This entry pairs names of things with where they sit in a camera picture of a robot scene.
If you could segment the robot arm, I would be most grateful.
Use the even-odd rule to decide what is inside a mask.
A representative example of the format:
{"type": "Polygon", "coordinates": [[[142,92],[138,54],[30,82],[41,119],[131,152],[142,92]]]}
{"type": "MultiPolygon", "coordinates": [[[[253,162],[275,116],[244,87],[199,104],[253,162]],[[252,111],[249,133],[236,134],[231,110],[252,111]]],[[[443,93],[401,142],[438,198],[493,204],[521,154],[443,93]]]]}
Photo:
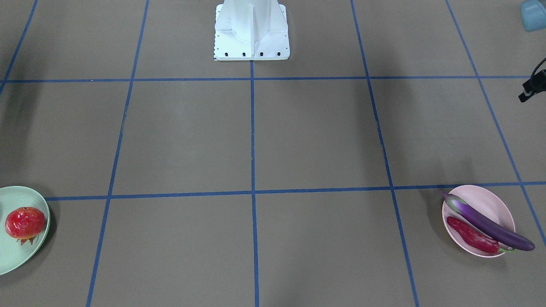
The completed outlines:
{"type": "Polygon", "coordinates": [[[526,32],[546,29],[546,1],[524,0],[520,5],[523,28],[526,32]]]}

